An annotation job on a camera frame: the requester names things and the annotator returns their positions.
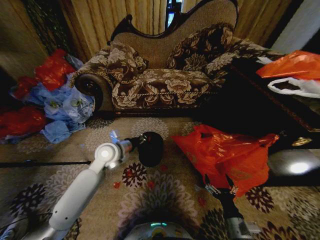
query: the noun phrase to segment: plastic bag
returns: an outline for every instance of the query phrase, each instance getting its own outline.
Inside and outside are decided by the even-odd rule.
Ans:
[[[35,68],[36,79],[49,91],[64,85],[65,75],[75,72],[75,69],[63,58],[65,55],[65,51],[57,49],[43,65]]]
[[[70,96],[63,101],[63,110],[76,123],[84,123],[92,116],[94,101],[92,97],[72,88]]]
[[[0,138],[39,132],[46,125],[44,113],[34,106],[24,106],[18,111],[0,115]]]
[[[69,64],[71,64],[71,66],[75,70],[80,69],[84,65],[84,63],[81,60],[79,60],[78,58],[76,58],[76,57],[74,57],[74,56],[72,56],[70,54],[67,54],[64,58],[65,58],[65,60],[67,60],[67,62]]]
[[[70,137],[71,132],[63,121],[53,121],[40,131],[50,143],[58,144]]]
[[[275,84],[288,82],[300,89],[291,90],[291,89],[280,89],[275,86]],[[315,98],[320,99],[320,81],[318,80],[302,80],[295,79],[293,77],[286,77],[271,81],[268,84],[268,88],[278,94],[286,94],[286,95],[299,95],[302,97]]]
[[[45,116],[53,120],[69,121],[71,118],[63,109],[63,103],[56,98],[47,98],[44,102]]]
[[[39,106],[44,106],[45,100],[48,96],[51,96],[50,92],[42,83],[38,83],[30,90],[30,92],[23,98],[22,101],[24,103],[33,103]]]
[[[320,80],[320,55],[297,50],[265,65],[256,73],[262,78]]]
[[[175,143],[201,173],[216,188],[229,188],[226,175],[239,189],[238,197],[268,179],[268,147],[276,134],[256,138],[229,134],[201,124],[187,136],[172,136]]]
[[[21,76],[18,78],[18,84],[16,86],[16,90],[12,92],[12,95],[16,99],[22,99],[37,84],[38,84],[38,81],[35,78],[28,77],[28,76]]]
[[[64,121],[66,123],[67,128],[71,133],[75,133],[79,130],[85,129],[86,124],[85,123],[78,123],[74,122],[71,118],[69,121]]]

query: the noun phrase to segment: sofa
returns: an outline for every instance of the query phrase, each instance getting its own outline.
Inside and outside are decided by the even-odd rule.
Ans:
[[[187,13],[177,11],[163,33],[147,35],[128,15],[70,84],[94,96],[94,112],[106,118],[192,114],[219,94],[233,59],[281,56],[233,36],[237,19],[235,0],[203,0]],[[128,52],[121,57],[119,48]],[[122,58],[117,67],[114,56]]]

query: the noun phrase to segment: floral upholstery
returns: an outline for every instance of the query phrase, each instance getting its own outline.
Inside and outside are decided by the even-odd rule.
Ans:
[[[113,41],[106,67],[118,82],[129,84],[138,73],[143,73],[147,62],[131,46]]]
[[[177,69],[147,69],[134,80],[114,86],[116,109],[195,108],[221,86],[203,72]]]
[[[105,89],[108,92],[103,94],[103,101],[110,103],[112,100],[112,111],[118,112],[197,108],[219,92],[233,59],[255,61],[261,56],[276,60],[283,56],[250,41],[232,37],[231,28],[223,23],[204,28],[180,42],[168,58],[169,68],[146,69],[148,61],[133,48],[129,49],[132,54],[130,61],[127,60],[129,67],[126,63],[125,67],[122,63],[114,66],[109,63],[122,61],[123,56],[118,50],[111,52],[110,47],[99,51],[72,76],[71,85],[83,74],[103,77],[112,89],[112,92]],[[124,80],[121,77],[127,69],[132,76]]]
[[[202,71],[228,48],[233,28],[227,23],[203,28],[176,45],[166,61],[169,69]]]
[[[205,66],[204,72],[210,78],[221,76],[228,70],[228,66],[233,59],[246,58],[256,61],[257,57],[268,57],[271,60],[276,60],[282,56],[281,53],[274,52],[251,41],[234,37],[228,49],[209,62]]]

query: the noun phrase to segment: red plastic bag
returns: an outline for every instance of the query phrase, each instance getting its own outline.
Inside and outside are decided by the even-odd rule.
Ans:
[[[66,74],[75,72],[75,69],[63,58],[65,55],[65,51],[57,49],[43,65],[35,68],[36,79],[49,91],[61,87],[65,84]]]
[[[276,134],[256,138],[229,134],[201,124],[187,136],[172,136],[175,143],[210,184],[229,188],[226,175],[239,189],[238,197],[268,179],[268,147],[277,139]]]
[[[38,84],[38,81],[35,78],[28,77],[28,76],[21,76],[18,78],[17,89],[15,90],[13,95],[17,99],[22,99],[37,84]]]
[[[297,50],[265,65],[256,73],[262,78],[320,80],[320,55]]]
[[[39,132],[46,125],[45,114],[34,106],[24,106],[18,111],[0,115],[0,138]]]

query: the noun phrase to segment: floral rug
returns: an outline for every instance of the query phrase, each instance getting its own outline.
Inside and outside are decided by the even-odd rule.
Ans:
[[[106,171],[92,201],[65,239],[123,239],[136,224],[167,220],[181,224],[195,239],[227,240],[220,202],[200,187],[197,172],[170,137],[187,135],[197,124],[188,117],[114,121],[93,118],[87,122],[87,129],[59,144],[50,144],[36,134],[16,145],[0,145],[1,161],[93,161],[95,148],[110,141],[111,130],[118,130],[122,139],[157,132],[164,139],[161,163],[144,167],[135,150],[125,163]],[[57,200],[87,167],[0,169],[0,233],[21,219],[9,226],[25,231],[23,222],[28,223],[27,215],[35,215],[40,222],[48,220]],[[255,187],[237,198],[235,205],[247,222],[256,222],[261,228],[255,236],[257,240],[320,239],[320,192],[316,187]]]

